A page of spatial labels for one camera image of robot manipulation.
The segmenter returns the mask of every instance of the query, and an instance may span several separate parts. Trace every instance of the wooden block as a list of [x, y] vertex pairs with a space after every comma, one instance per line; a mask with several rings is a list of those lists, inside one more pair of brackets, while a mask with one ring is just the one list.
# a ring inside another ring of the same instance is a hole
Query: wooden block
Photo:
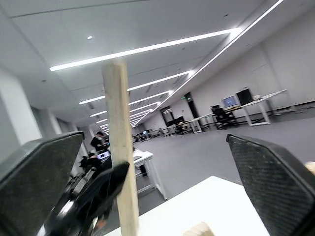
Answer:
[[113, 166], [129, 162], [130, 168], [122, 192], [117, 197], [122, 236], [136, 236], [138, 230], [138, 196], [129, 124], [128, 78], [124, 63], [110, 62], [102, 68], [106, 94], [109, 141]]
[[200, 224], [186, 231], [183, 234], [183, 236], [215, 236], [215, 235], [205, 222], [201, 222]]

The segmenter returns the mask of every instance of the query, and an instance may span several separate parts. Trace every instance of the person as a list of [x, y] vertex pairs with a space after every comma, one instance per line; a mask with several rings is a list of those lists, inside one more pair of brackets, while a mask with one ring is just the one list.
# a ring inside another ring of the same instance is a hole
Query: person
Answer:
[[100, 131], [96, 133], [94, 138], [91, 141], [91, 146], [95, 148], [96, 151], [102, 151], [106, 150], [106, 147], [103, 146], [102, 138], [104, 137], [104, 134]]

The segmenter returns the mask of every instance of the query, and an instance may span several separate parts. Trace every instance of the white ceiling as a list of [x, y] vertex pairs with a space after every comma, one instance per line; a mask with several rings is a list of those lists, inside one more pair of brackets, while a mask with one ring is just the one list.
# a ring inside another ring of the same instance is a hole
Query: white ceiling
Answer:
[[[266, 2], [274, 1], [28, 0], [26, 4], [25, 0], [0, 0], [0, 32], [5, 32], [0, 37], [0, 66], [22, 81], [32, 106], [50, 109], [59, 118], [79, 126], [91, 125], [106, 118], [106, 114], [100, 115], [99, 119], [90, 118], [91, 114], [106, 110], [105, 101], [91, 103], [93, 109], [88, 104], [78, 103], [104, 94], [101, 62], [55, 72], [51, 72], [49, 67], [235, 28]], [[292, 17], [310, 8], [313, 2], [285, 1], [279, 8], [292, 14], [279, 11], [278, 15], [273, 13], [266, 17], [258, 31], [248, 32], [248, 36], [167, 102], [173, 102], [199, 85], [248, 50], [244, 45], [254, 45], [267, 37]], [[270, 24], [268, 18], [272, 17], [277, 21]], [[224, 39], [226, 35], [124, 57], [129, 87], [194, 69]], [[183, 82], [183, 77], [174, 78], [133, 90], [130, 101], [174, 89]], [[162, 101], [162, 98], [131, 105], [130, 109], [157, 101]]]

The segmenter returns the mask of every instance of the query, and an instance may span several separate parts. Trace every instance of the gray carpet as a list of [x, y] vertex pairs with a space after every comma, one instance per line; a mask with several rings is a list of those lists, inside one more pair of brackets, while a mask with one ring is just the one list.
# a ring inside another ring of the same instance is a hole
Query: gray carpet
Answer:
[[[218, 176], [240, 183], [226, 135], [240, 134], [279, 144], [301, 162], [315, 161], [315, 118], [290, 120], [270, 125], [228, 130], [207, 130], [198, 134], [160, 137], [135, 147], [154, 153], [154, 163], [169, 198], [187, 190], [210, 176]], [[139, 210], [143, 214], [163, 203], [156, 191], [139, 196]], [[107, 231], [119, 226], [118, 213], [113, 209]]]

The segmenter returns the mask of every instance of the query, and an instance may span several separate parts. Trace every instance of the wall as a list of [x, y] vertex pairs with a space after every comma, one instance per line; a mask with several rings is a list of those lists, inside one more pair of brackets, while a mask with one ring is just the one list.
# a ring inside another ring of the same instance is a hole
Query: wall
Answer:
[[144, 126], [147, 129], [152, 129], [153, 131], [159, 128], [162, 129], [166, 128], [165, 122], [160, 111], [153, 112], [152, 116], [144, 122]]
[[69, 132], [69, 131], [71, 130], [71, 129], [69, 129], [67, 122], [65, 122], [65, 121], [63, 121], [63, 120], [61, 120], [61, 119], [57, 119], [57, 121], [58, 121], [58, 124], [59, 124], [59, 126], [60, 126], [60, 129], [61, 129], [61, 131], [62, 131], [63, 133], [67, 133], [67, 132]]
[[49, 112], [47, 110], [38, 110], [38, 119], [39, 123], [42, 126], [42, 135], [44, 138], [53, 138], [56, 136], [56, 132], [51, 123], [51, 119], [49, 117]]
[[41, 133], [41, 135], [44, 138], [45, 137], [45, 128], [44, 128], [44, 125], [43, 125], [43, 123], [41, 122], [41, 119], [40, 119], [40, 114], [39, 114], [40, 110], [37, 109], [37, 108], [34, 108], [34, 107], [31, 107], [31, 110], [33, 111], [35, 120], [36, 120], [38, 128], [40, 130], [40, 133]]
[[85, 139], [83, 142], [87, 151], [92, 151], [94, 147], [91, 146], [90, 142], [92, 141], [93, 137], [90, 134], [89, 128], [85, 126], [85, 127], [80, 127], [79, 130], [82, 130], [84, 133]]
[[7, 115], [0, 97], [0, 163], [13, 153], [19, 146], [19, 141]]
[[[223, 99], [244, 87], [249, 87], [253, 95], [288, 89], [295, 105], [315, 101], [314, 39], [315, 8], [191, 91], [199, 115], [210, 113], [211, 106], [223, 106]], [[272, 102], [276, 108], [289, 105], [285, 94], [273, 98]], [[173, 113], [178, 114], [181, 110], [186, 113], [187, 106], [182, 101], [171, 107]], [[259, 108], [250, 106], [249, 112], [258, 113]], [[234, 114], [244, 116], [242, 110]], [[154, 122], [163, 122], [157, 112], [145, 124], [152, 126]]]
[[179, 100], [178, 102], [171, 105], [171, 108], [174, 118], [183, 116], [184, 120], [193, 119], [192, 113], [186, 100]]

